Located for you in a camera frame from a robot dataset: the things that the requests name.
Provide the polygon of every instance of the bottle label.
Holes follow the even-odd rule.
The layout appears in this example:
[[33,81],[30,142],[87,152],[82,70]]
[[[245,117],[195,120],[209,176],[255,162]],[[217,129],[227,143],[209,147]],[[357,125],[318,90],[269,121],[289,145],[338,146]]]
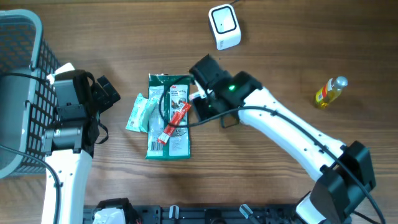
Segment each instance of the bottle label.
[[317,101],[317,103],[319,103],[322,99],[324,99],[324,97],[326,97],[326,95],[328,94],[328,91],[331,90],[331,81],[333,79],[329,79],[329,81],[325,84],[324,87],[322,87],[317,94],[315,94],[315,99]]

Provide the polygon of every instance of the gray plastic basket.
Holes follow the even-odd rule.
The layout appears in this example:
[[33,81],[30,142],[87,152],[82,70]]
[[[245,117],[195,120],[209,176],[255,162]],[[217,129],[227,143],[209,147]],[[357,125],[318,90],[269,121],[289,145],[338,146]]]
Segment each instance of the gray plastic basket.
[[[60,62],[43,38],[40,18],[28,10],[0,11],[0,73],[35,77],[53,73]],[[24,77],[0,77],[0,144],[44,160],[41,135],[57,104],[52,86]],[[39,163],[0,149],[0,178],[44,174]]]

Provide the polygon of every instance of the wooden surface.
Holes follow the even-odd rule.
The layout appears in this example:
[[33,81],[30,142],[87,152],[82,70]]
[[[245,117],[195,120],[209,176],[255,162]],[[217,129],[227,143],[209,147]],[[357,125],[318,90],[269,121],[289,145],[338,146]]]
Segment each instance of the wooden surface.
[[[312,189],[305,171],[271,140],[250,127],[221,129],[218,121],[191,129],[191,159],[145,160],[147,135],[125,126],[138,93],[147,95],[148,73],[187,73],[210,53],[232,74],[252,74],[324,133],[369,146],[372,195],[388,223],[398,223],[398,3],[239,2],[242,41],[217,51],[207,14],[221,3],[0,6],[37,13],[63,63],[106,75],[121,94],[101,115],[110,139],[95,149],[85,204],[118,197],[133,205],[295,203]],[[348,78],[347,89],[327,110],[316,110],[310,100],[337,75]],[[44,187],[44,177],[0,180],[0,222],[40,223]],[[358,211],[377,218],[368,201]]]

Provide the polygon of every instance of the yellow bottle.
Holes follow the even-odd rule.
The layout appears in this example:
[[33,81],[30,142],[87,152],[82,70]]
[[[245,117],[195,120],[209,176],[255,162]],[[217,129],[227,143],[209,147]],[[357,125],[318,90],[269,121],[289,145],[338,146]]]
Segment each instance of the yellow bottle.
[[343,88],[347,85],[348,80],[345,77],[329,79],[328,83],[315,94],[315,107],[325,109],[333,100],[340,96]]

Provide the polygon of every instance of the green package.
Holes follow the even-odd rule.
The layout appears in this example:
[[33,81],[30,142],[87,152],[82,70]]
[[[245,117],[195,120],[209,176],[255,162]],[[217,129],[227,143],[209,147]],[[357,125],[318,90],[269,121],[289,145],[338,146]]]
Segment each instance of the green package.
[[[149,98],[160,98],[165,88],[180,77],[181,75],[149,75]],[[170,121],[174,113],[183,106],[182,102],[188,102],[189,91],[189,78],[179,81],[170,88],[162,101],[165,118]],[[180,125],[184,124],[188,124],[188,113],[180,122]],[[160,117],[159,104],[157,104],[149,118],[146,159],[176,160],[191,158],[189,129],[177,128],[166,145],[163,145],[157,142],[157,138],[165,128],[166,122]]]

